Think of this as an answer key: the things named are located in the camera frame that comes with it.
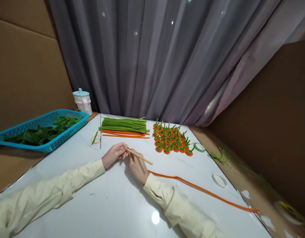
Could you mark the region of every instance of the sleeve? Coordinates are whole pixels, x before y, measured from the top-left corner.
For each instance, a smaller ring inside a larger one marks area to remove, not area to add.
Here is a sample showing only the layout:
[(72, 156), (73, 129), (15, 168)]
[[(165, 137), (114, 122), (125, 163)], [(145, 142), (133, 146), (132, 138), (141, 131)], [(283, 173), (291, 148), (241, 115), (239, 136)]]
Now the sleeve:
[(187, 237), (224, 237), (210, 217), (153, 174), (149, 175), (144, 190), (163, 208), (171, 225), (178, 224)]
[(17, 234), (52, 208), (72, 199), (75, 191), (103, 173), (100, 159), (8, 194), (0, 200), (0, 237)]

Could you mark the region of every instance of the cardboard panel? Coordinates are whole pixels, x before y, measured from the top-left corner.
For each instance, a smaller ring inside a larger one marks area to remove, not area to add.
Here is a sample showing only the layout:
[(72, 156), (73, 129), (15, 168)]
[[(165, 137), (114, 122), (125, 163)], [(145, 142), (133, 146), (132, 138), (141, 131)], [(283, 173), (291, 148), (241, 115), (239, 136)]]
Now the cardboard panel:
[(305, 41), (282, 46), (209, 129), (305, 216)]
[(44, 0), (0, 0), (0, 20), (56, 38), (52, 16)]
[(0, 20), (0, 131), (76, 109), (58, 42)]

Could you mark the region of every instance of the person's right hand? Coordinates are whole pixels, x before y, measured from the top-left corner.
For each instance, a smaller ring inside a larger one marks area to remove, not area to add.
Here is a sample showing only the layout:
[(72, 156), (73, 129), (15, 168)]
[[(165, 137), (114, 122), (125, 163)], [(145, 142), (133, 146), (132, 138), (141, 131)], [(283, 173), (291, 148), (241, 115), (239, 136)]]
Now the person's right hand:
[(134, 154), (132, 154), (131, 152), (128, 152), (128, 159), (132, 173), (144, 185), (149, 176), (149, 172), (147, 170), (145, 162), (142, 159), (135, 156)]

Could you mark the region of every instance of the wire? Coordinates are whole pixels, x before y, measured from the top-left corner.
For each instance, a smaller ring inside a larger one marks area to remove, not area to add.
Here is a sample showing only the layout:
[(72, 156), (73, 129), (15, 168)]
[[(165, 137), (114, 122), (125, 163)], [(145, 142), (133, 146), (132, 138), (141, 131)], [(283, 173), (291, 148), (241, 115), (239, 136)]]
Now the wire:
[(148, 170), (148, 171), (149, 171), (150, 173), (152, 173), (153, 175), (155, 175), (155, 176), (164, 177), (164, 178), (169, 178), (169, 179), (180, 180), (181, 182), (184, 182), (184, 183), (186, 183), (187, 185), (189, 185), (189, 186), (191, 186), (191, 187), (194, 187), (194, 188), (196, 188), (196, 189), (198, 189), (198, 190), (200, 190), (200, 191), (202, 191), (202, 192), (204, 192), (204, 193), (207, 193), (208, 195), (211, 195), (212, 197), (217, 198), (218, 200), (221, 200), (221, 201), (223, 201), (223, 202), (225, 202), (225, 203), (227, 203), (227, 204), (229, 204), (229, 205), (231, 205), (231, 206), (234, 206), (234, 207), (236, 207), (236, 208), (239, 208), (239, 209), (241, 209), (241, 210), (248, 211), (248, 212), (254, 212), (254, 213), (259, 213), (259, 212), (260, 212), (259, 209), (252, 209), (252, 208), (242, 207), (242, 206), (237, 205), (237, 204), (235, 204), (235, 203), (229, 202), (229, 201), (225, 200), (224, 198), (221, 198), (220, 196), (217, 196), (216, 194), (214, 194), (214, 193), (212, 193), (212, 192), (210, 192), (210, 191), (208, 191), (208, 190), (206, 190), (206, 189), (204, 189), (204, 188), (201, 188), (201, 187), (199, 187), (198, 185), (195, 185), (195, 184), (193, 184), (193, 183), (191, 183), (191, 182), (189, 182), (189, 181), (187, 181), (187, 180), (184, 180), (183, 178), (180, 178), (180, 177), (178, 177), (178, 176), (167, 176), (167, 175), (157, 174), (157, 173), (152, 172), (152, 171), (150, 171), (150, 170)]

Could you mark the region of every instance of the blue plastic basket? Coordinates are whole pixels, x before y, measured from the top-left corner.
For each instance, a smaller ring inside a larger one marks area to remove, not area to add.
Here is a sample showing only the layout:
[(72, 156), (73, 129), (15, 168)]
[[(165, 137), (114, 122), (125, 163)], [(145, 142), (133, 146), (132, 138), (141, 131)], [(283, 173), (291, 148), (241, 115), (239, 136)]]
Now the blue plastic basket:
[[(44, 145), (33, 146), (33, 145), (17, 144), (17, 143), (2, 141), (4, 136), (12, 137), (26, 131), (27, 129), (36, 129), (38, 126), (56, 127), (55, 125), (52, 124), (52, 122), (56, 121), (58, 116), (77, 117), (77, 118), (82, 117), (82, 120), (80, 120), (78, 123), (68, 128), (59, 136), (57, 136), (56, 138), (54, 138), (53, 140), (49, 141)], [(55, 150), (63, 142), (69, 139), (75, 132), (77, 132), (79, 129), (85, 126), (88, 117), (89, 117), (88, 113), (77, 112), (67, 109), (58, 109), (0, 132), (0, 145), (7, 145), (19, 149), (29, 149), (29, 150), (49, 153)]]

